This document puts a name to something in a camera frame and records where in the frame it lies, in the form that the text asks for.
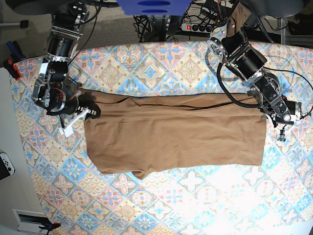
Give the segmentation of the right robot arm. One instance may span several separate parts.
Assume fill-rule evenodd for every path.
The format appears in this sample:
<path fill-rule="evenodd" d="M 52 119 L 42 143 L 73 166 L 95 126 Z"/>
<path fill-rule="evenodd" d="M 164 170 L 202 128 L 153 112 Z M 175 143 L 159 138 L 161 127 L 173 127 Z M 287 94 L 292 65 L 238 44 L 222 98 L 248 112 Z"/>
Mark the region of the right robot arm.
<path fill-rule="evenodd" d="M 61 120 L 82 112 L 86 112 L 86 118 L 100 115 L 95 102 L 81 94 L 82 83 L 69 75 L 69 66 L 88 17 L 86 4 L 81 1 L 70 2 L 64 11 L 52 14 L 52 28 L 45 43 L 47 55 L 42 60 L 31 98 L 47 115 L 59 116 Z"/>

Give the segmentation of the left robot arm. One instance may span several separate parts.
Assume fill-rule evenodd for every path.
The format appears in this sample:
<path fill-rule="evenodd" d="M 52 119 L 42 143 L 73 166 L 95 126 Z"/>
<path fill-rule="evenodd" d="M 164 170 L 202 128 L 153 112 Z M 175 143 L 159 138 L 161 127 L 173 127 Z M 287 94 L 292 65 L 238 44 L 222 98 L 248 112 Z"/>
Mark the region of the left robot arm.
<path fill-rule="evenodd" d="M 278 78 L 272 74 L 274 70 L 264 68 L 267 59 L 252 47 L 244 30 L 250 16 L 260 20 L 250 1 L 236 0 L 231 14 L 226 18 L 226 36 L 222 40 L 211 37 L 208 41 L 210 51 L 220 60 L 217 68 L 218 84 L 233 103 L 243 108 L 259 109 L 274 126 L 296 125 L 309 116 L 311 111 L 304 112 L 300 102 L 287 100 L 280 92 Z M 222 67 L 228 68 L 243 82 L 250 84 L 248 94 L 256 99 L 257 104 L 243 103 L 230 94 L 222 83 Z"/>

